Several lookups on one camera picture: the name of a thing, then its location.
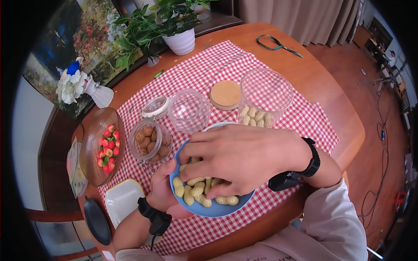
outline hand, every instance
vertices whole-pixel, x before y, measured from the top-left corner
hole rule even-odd
[[[181,171],[183,181],[210,176],[231,182],[213,187],[212,199],[248,194],[278,173],[303,171],[312,152],[295,131],[228,124],[193,133],[179,156],[182,164],[203,157]]]
[[[170,186],[170,174],[176,168],[176,159],[163,162],[154,172],[151,181],[151,192],[147,196],[148,204],[162,212],[178,203]]]

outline lanyard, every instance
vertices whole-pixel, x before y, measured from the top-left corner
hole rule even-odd
[[[262,38],[263,36],[267,36],[267,37],[269,37],[269,38],[271,38],[278,46],[277,47],[275,47],[275,48],[270,48],[270,47],[268,47],[268,46],[265,46],[264,44],[262,44],[262,43],[260,43],[260,38]],[[266,35],[266,34],[263,34],[263,35],[261,35],[261,36],[259,36],[258,38],[257,38],[257,43],[259,44],[259,45],[261,45],[262,47],[264,47],[264,48],[266,48],[267,50],[278,50],[278,49],[280,49],[280,48],[284,48],[285,50],[288,50],[289,52],[291,52],[291,53],[293,53],[293,54],[296,54],[297,56],[299,56],[299,57],[301,57],[301,58],[303,58],[303,56],[300,54],[300,53],[298,53],[298,52],[296,52],[296,51],[293,51],[293,50],[291,50],[291,49],[289,49],[289,48],[287,48],[286,46],[283,46],[280,42],[279,42],[279,40],[277,40],[276,38],[274,38],[274,37],[272,37],[271,35]]]

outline painting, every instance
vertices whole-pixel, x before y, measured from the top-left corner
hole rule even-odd
[[[122,72],[123,67],[116,67],[121,49],[117,40],[126,27],[113,24],[119,16],[112,0],[65,0],[38,36],[23,76],[59,109],[77,118],[92,99],[83,94],[77,103],[58,101],[60,71],[82,56],[80,69],[103,86]]]

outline wooden floor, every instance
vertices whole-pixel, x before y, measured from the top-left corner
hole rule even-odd
[[[350,181],[349,196],[354,203],[357,214],[361,214],[363,199],[368,190],[377,192],[382,179],[383,143],[377,133],[377,124],[382,123],[377,110],[377,86],[361,85],[358,83],[380,78],[376,64],[363,53],[354,43],[340,46],[310,44],[306,47],[340,84],[345,94],[353,104],[366,131],[366,140],[359,153],[347,169]],[[407,152],[407,141],[402,126],[399,106],[396,97],[385,91],[379,102],[383,120],[387,117],[387,140],[389,145],[389,167],[378,198],[373,218],[364,218],[367,245],[376,249],[384,239],[395,214],[394,199],[397,192],[404,186],[405,168],[404,155]],[[386,153],[383,155],[386,164]],[[367,214],[375,201],[375,196],[369,193],[364,205]]]

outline glass jar with peanuts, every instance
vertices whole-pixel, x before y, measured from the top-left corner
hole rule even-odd
[[[241,79],[238,123],[272,128],[293,101],[292,85],[270,69],[255,69]]]
[[[152,119],[139,121],[129,132],[129,151],[144,163],[165,160],[171,153],[171,144],[170,132]]]

